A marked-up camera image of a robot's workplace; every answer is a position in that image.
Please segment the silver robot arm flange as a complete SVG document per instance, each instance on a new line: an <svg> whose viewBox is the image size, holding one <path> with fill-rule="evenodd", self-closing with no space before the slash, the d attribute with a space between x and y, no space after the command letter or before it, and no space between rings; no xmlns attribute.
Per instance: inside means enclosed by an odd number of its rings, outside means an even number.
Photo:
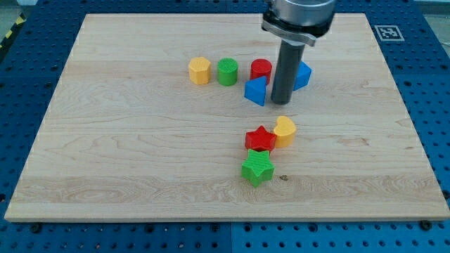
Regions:
<svg viewBox="0 0 450 253"><path fill-rule="evenodd" d="M293 46L314 46L330 29L336 0L272 0L261 27Z"/></svg>

